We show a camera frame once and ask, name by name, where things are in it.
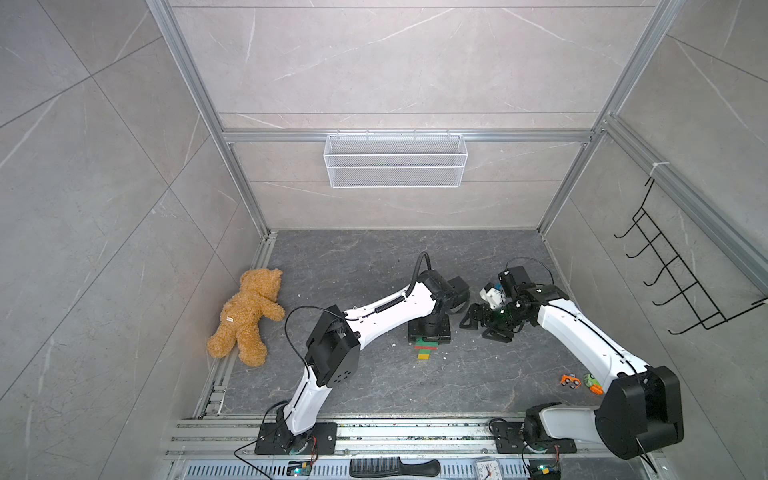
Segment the long green lego brick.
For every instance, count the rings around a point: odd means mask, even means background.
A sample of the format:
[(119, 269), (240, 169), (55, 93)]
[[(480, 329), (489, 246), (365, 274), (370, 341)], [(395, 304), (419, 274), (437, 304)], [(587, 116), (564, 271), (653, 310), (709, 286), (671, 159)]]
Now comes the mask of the long green lego brick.
[(436, 350), (439, 346), (438, 342), (427, 341), (423, 338), (417, 339), (414, 347), (420, 350)]

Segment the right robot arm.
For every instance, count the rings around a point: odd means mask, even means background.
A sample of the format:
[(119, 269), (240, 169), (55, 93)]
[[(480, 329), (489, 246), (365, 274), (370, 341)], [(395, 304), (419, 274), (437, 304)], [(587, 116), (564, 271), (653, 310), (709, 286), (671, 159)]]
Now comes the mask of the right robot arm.
[(553, 283), (533, 282), (522, 266), (500, 273), (459, 326), (482, 330), (486, 339), (509, 343), (524, 326), (541, 327), (584, 365), (602, 389), (596, 407), (548, 403), (527, 410), (521, 436), (545, 451), (561, 441), (603, 444), (629, 460), (680, 443), (684, 420), (680, 381), (665, 366), (653, 367), (593, 324)]

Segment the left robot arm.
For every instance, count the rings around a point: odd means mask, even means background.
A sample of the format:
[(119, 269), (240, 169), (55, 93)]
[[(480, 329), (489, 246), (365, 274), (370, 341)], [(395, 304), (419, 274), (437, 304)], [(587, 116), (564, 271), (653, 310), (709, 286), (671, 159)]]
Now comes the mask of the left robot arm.
[(346, 311), (336, 305), (322, 309), (306, 342), (301, 381), (278, 422), (292, 437), (310, 432), (331, 390), (356, 372), (360, 354), (370, 343), (404, 324), (411, 339), (447, 342), (449, 313), (469, 297), (462, 278), (446, 280), (426, 270), (408, 286), (371, 304)]

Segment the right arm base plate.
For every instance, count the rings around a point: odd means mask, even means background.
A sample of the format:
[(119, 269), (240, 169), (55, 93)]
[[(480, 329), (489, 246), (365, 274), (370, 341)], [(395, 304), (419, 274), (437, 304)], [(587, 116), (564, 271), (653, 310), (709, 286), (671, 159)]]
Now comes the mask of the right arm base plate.
[(522, 422), (493, 418), (488, 422), (497, 452), (500, 454), (574, 454), (577, 447), (572, 439), (526, 440)]

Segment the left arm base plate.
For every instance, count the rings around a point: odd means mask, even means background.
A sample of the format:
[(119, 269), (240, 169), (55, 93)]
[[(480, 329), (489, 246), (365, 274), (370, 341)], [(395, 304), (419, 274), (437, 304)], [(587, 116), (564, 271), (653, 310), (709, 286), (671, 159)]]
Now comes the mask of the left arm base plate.
[(335, 453), (338, 424), (316, 423), (309, 431), (293, 435), (287, 426), (266, 423), (257, 437), (256, 455), (332, 455)]

